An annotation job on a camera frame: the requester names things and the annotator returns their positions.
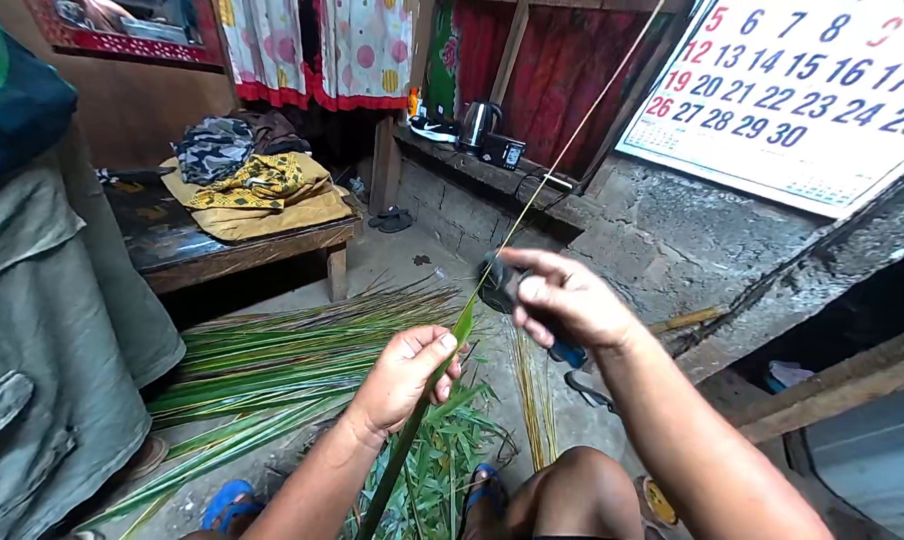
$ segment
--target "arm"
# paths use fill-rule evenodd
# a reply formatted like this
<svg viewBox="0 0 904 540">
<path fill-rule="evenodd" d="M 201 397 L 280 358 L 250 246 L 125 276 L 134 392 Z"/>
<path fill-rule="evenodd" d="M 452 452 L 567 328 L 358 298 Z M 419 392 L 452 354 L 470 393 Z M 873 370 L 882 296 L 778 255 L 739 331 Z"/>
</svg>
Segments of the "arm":
<svg viewBox="0 0 904 540">
<path fill-rule="evenodd" d="M 815 510 L 702 399 L 604 280 L 548 251 L 505 249 L 501 257 L 536 274 L 520 284 L 521 302 L 554 313 L 590 350 L 639 457 L 693 534 L 832 538 Z M 554 343 L 523 308 L 514 322 L 540 345 Z"/>
<path fill-rule="evenodd" d="M 444 327 L 398 333 L 382 351 L 352 404 L 306 455 L 243 540 L 335 538 L 386 437 L 408 419 L 432 372 L 456 350 Z M 435 386 L 433 403 L 448 399 L 461 374 L 456 357 Z"/>
</svg>

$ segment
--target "electric kettle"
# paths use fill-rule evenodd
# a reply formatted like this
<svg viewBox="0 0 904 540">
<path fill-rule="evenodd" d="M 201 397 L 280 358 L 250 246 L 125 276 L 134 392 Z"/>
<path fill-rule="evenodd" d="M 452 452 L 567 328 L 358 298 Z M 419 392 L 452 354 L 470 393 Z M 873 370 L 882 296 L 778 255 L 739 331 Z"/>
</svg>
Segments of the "electric kettle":
<svg viewBox="0 0 904 540">
<path fill-rule="evenodd" d="M 505 120 L 502 109 L 497 104 L 487 101 L 472 102 L 461 122 L 461 129 L 458 130 L 458 146 L 465 153 L 477 156 L 482 149 L 485 135 L 495 129 L 496 117 L 499 125 Z"/>
</svg>

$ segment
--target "hand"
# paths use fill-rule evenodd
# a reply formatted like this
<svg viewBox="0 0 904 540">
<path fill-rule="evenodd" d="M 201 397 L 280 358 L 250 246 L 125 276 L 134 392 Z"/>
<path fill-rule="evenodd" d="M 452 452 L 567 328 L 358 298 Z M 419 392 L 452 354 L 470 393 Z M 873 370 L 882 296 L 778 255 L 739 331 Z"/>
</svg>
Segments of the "hand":
<svg viewBox="0 0 904 540">
<path fill-rule="evenodd" d="M 425 391 L 429 376 L 457 349 L 456 338 L 442 326 L 419 326 L 401 331 L 386 345 L 346 412 L 359 430 L 384 440 L 402 428 Z M 468 344 L 460 349 L 468 351 Z M 443 403 L 452 380 L 461 375 L 458 354 L 438 380 L 429 398 Z"/>
<path fill-rule="evenodd" d="M 503 249 L 499 257 L 506 264 L 534 272 L 519 284 L 519 301 L 554 314 L 583 347 L 622 347 L 642 328 L 608 283 L 577 260 L 551 251 L 513 248 Z M 513 310 L 512 322 L 542 347 L 554 345 L 552 333 L 521 305 Z"/>
</svg>

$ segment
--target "red frame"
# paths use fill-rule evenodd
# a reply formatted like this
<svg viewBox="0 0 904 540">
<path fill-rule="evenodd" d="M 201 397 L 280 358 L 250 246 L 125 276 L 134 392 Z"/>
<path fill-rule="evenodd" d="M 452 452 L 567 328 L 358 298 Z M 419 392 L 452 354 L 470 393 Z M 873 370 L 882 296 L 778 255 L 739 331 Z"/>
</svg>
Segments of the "red frame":
<svg viewBox="0 0 904 540">
<path fill-rule="evenodd" d="M 173 64 L 179 68 L 224 67 L 225 56 L 218 39 L 218 16 L 210 0 L 193 0 L 198 32 L 203 46 L 180 45 L 104 31 L 75 28 L 55 10 L 53 0 L 25 0 L 42 35 L 56 52 L 98 53 L 98 56 L 132 60 L 146 64 Z"/>
</svg>

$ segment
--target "calendar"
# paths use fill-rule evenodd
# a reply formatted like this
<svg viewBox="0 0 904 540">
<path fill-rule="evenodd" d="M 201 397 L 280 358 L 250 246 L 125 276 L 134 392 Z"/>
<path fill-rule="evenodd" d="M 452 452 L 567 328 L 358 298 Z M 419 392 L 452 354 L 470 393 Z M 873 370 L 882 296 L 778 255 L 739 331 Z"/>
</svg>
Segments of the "calendar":
<svg viewBox="0 0 904 540">
<path fill-rule="evenodd" d="M 904 174 L 904 0 L 704 2 L 616 149 L 851 215 Z"/>
</svg>

